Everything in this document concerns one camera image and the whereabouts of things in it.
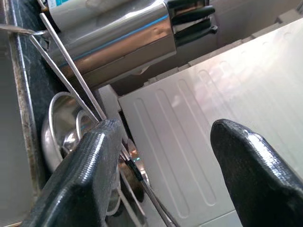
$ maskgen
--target black handle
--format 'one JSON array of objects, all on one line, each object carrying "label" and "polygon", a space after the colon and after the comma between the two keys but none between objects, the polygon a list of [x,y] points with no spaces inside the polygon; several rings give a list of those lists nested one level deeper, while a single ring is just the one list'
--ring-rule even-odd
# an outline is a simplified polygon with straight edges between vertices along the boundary
[{"label": "black handle", "polygon": [[195,9],[190,12],[179,14],[171,20],[171,23],[172,25],[180,25],[180,24],[200,20],[202,18],[205,18],[213,14],[214,12],[215,9],[213,6],[205,6],[200,9]]},{"label": "black handle", "polygon": [[176,45],[183,46],[208,34],[216,34],[217,26],[211,26],[210,19],[201,21],[175,34]]},{"label": "black handle", "polygon": [[167,6],[169,9],[177,9],[192,3],[196,3],[199,0],[169,0]]}]

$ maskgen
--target stainless steel bowl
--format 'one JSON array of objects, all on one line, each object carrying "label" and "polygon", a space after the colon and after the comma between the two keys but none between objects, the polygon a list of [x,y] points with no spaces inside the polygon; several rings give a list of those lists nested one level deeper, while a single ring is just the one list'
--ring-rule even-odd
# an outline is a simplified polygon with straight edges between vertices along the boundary
[{"label": "stainless steel bowl", "polygon": [[[53,173],[62,162],[66,151],[62,145],[67,135],[76,130],[76,118],[82,108],[68,92],[60,92],[51,100],[48,116],[42,127],[42,149],[46,164]],[[70,138],[78,144],[78,136]]]}]

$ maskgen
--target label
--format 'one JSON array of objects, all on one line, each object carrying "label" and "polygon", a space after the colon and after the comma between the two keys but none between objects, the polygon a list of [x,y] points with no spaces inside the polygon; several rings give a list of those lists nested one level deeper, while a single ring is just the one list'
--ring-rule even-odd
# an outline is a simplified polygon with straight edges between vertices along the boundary
[{"label": "label", "polygon": [[48,0],[47,3],[48,3],[49,8],[54,8],[54,7],[62,5],[63,3],[67,2],[67,1],[68,0]]}]

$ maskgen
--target metal spoon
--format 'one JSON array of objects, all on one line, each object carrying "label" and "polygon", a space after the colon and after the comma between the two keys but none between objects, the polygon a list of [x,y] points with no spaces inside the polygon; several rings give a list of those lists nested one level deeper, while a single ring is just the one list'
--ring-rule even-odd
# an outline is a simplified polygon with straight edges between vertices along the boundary
[{"label": "metal spoon", "polygon": [[6,24],[0,24],[0,30],[18,33],[18,34],[22,34],[22,35],[44,35],[44,34],[48,33],[47,30],[33,31],[31,29],[26,29],[26,28],[14,26],[14,25],[6,25]]}]

